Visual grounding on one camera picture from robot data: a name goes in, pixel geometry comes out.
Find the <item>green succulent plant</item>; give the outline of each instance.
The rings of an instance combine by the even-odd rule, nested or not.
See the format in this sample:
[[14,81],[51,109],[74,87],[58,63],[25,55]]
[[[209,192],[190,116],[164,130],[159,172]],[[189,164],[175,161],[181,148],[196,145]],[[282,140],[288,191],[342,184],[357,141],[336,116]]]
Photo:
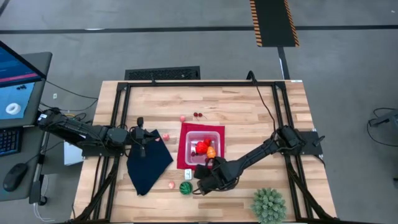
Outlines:
[[285,200],[275,189],[257,190],[251,208],[261,224],[277,224],[286,218]]

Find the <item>black and orange mat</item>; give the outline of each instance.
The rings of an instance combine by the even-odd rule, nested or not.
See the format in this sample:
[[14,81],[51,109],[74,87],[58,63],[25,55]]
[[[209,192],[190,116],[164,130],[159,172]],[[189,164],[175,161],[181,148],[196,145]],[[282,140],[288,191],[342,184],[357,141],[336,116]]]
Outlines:
[[250,0],[259,47],[298,47],[299,40],[287,0]]

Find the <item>keyboard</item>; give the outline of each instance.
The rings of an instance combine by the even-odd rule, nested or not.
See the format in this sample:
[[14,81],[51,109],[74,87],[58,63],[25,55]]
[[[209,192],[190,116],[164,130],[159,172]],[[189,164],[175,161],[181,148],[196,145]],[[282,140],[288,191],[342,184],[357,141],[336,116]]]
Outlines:
[[0,156],[7,156],[21,151],[24,128],[0,129]]
[[199,66],[126,70],[125,80],[199,80]]

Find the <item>red fruit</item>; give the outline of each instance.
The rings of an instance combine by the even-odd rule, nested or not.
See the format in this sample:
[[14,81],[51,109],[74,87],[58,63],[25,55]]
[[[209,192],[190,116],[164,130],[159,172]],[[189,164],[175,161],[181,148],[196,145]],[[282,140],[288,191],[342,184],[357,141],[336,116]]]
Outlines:
[[198,142],[196,151],[198,154],[206,154],[208,146],[203,142]]
[[211,146],[211,140],[210,139],[205,139],[203,141],[207,146]]

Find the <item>desk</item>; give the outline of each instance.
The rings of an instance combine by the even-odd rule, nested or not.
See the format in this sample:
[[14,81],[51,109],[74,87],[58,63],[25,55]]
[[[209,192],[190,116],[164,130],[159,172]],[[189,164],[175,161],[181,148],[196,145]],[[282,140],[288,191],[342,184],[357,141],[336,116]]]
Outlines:
[[[103,82],[94,117],[95,124],[109,125],[117,84],[118,82]],[[286,87],[295,127],[302,131],[311,130],[312,117],[303,83],[286,81]],[[259,89],[271,113],[276,117],[271,88],[261,86]],[[118,121],[123,99],[124,92],[119,104]],[[279,101],[283,106],[280,93]],[[194,112],[201,112],[206,118],[197,121],[193,117]],[[143,116],[145,128],[158,129],[160,134],[170,134],[170,141],[165,143],[174,162],[146,196],[138,197],[127,173],[127,158],[122,157],[111,222],[256,222],[250,204],[256,189],[263,187],[275,188],[283,194],[287,206],[286,221],[295,220],[285,161],[280,154],[268,156],[246,169],[233,190],[211,192],[206,196],[182,195],[178,186],[184,181],[183,170],[176,168],[180,115],[185,115],[189,123],[224,125],[227,160],[237,159],[251,151],[273,132],[272,120],[253,86],[132,88],[126,124],[129,127],[135,126],[137,117]],[[76,214],[81,213],[90,202],[97,160],[98,158],[92,157],[83,163],[74,204]],[[335,216],[323,164],[313,156],[302,156],[302,160],[309,191],[327,213]],[[176,189],[169,189],[171,180],[175,182]],[[100,218],[104,217],[107,196],[108,193],[105,193]],[[298,198],[304,217],[305,209],[299,190]]]
[[[33,66],[37,67],[43,74],[47,75],[50,67],[50,61],[52,54],[49,52],[26,54],[21,55]],[[37,109],[39,108],[40,99],[44,89],[43,81],[35,83],[34,89],[29,99],[29,104],[26,108],[24,118],[22,119],[9,119],[0,120],[0,128],[6,128],[10,126],[23,126],[31,125],[33,120],[36,118]],[[26,162],[31,157],[39,153],[42,146],[44,132],[38,127],[24,128],[22,135],[22,147],[21,152],[13,155],[0,157],[0,182],[4,180],[4,177],[8,171],[19,162]],[[32,159],[28,163],[28,170],[24,176],[21,184],[13,192],[6,192],[3,187],[0,187],[0,202],[6,200],[17,200],[23,199],[29,196],[30,188],[32,187],[32,181],[35,175],[38,157]]]

